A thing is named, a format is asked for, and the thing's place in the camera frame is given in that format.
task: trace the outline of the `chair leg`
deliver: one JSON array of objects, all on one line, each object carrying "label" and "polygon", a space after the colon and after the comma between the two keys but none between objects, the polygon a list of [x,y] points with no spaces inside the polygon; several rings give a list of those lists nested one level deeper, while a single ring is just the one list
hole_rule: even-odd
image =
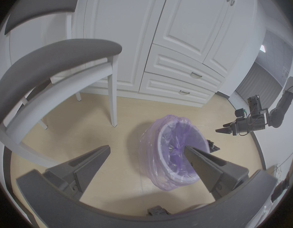
[{"label": "chair leg", "polygon": [[[22,101],[23,105],[26,105],[26,104],[28,103],[28,101],[27,101],[27,99],[26,99],[25,97],[23,97],[23,98],[21,99],[21,101]],[[42,122],[42,120],[38,121],[38,123],[39,123],[39,124],[41,125],[41,127],[43,127],[44,129],[47,129],[47,128],[48,128],[48,126],[47,126],[44,122]]]},{"label": "chair leg", "polygon": [[108,100],[110,108],[110,120],[113,127],[117,126],[117,72],[118,72],[118,55],[107,59],[111,63],[113,73],[107,77],[108,82]]},{"label": "chair leg", "polygon": [[81,100],[81,95],[80,95],[80,93],[79,93],[79,92],[77,92],[77,93],[76,93],[76,97],[77,97],[77,100],[78,100],[78,101],[80,101],[80,100]]}]

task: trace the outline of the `drawer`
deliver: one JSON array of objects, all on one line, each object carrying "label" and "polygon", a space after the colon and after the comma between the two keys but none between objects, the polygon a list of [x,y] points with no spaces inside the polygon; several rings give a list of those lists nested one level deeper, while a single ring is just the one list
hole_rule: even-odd
[{"label": "drawer", "polygon": [[214,95],[213,91],[205,88],[147,72],[143,74],[139,92],[202,104],[207,103]]},{"label": "drawer", "polygon": [[152,44],[145,71],[188,82],[217,92],[224,77],[181,53]]}]

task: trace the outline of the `purple trash bag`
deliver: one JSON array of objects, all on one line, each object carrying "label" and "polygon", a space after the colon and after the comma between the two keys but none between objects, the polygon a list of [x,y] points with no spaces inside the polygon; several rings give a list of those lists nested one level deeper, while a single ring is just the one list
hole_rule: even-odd
[{"label": "purple trash bag", "polygon": [[157,119],[139,142],[142,172],[164,191],[198,181],[198,175],[183,154],[186,145],[210,152],[208,142],[189,119],[174,115]]}]

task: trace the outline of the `chair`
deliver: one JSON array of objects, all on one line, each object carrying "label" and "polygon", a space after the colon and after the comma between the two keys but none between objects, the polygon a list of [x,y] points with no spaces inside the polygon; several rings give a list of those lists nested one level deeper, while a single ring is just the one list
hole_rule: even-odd
[{"label": "chair", "polygon": [[[115,127],[117,125],[118,55],[121,51],[122,47],[112,41],[71,39],[44,46],[20,58],[0,80],[0,141],[11,151],[30,162],[48,168],[59,164],[22,143],[22,139],[57,105],[106,76],[108,77],[110,118]],[[23,106],[7,127],[2,123],[5,116],[25,93],[38,84],[59,72],[102,58],[107,58],[107,62],[72,74],[52,87],[44,89],[31,99],[29,104]]]},{"label": "chair", "polygon": [[[25,23],[33,18],[52,14],[66,12],[66,38],[71,39],[71,19],[72,13],[75,11],[78,0],[19,0],[14,6],[5,27],[5,35],[7,39],[5,54],[8,67],[12,65],[10,57],[10,32],[18,25]],[[76,93],[77,100],[81,100],[80,93]],[[24,105],[27,99],[24,96],[21,99]],[[47,129],[45,123],[40,120],[38,122],[44,129]]]}]

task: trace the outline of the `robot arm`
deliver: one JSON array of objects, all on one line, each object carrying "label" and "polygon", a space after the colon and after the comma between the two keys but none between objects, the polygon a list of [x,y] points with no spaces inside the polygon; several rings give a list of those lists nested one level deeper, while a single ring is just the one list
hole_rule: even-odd
[{"label": "robot arm", "polygon": [[236,120],[223,125],[223,128],[216,129],[217,133],[227,133],[237,135],[238,133],[250,133],[257,130],[265,129],[266,124],[274,128],[281,126],[285,113],[287,112],[293,100],[293,77],[289,77],[285,85],[285,90],[277,106],[268,112],[267,108],[262,108],[258,95],[248,98],[250,114],[245,118],[245,110],[235,111]]}]

